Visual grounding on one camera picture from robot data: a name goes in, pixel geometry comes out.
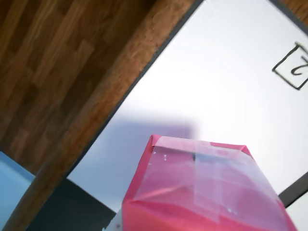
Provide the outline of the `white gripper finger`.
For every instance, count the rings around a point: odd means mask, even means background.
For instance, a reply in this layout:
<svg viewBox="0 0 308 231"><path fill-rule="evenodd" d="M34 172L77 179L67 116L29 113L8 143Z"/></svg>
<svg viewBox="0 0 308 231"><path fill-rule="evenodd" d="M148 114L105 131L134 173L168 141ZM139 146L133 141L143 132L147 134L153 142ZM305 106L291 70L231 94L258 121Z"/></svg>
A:
<svg viewBox="0 0 308 231"><path fill-rule="evenodd" d="M111 220L109 225L106 228L103 228L103 231L122 231L123 224L122 224L122 210L120 209L114 218Z"/></svg>

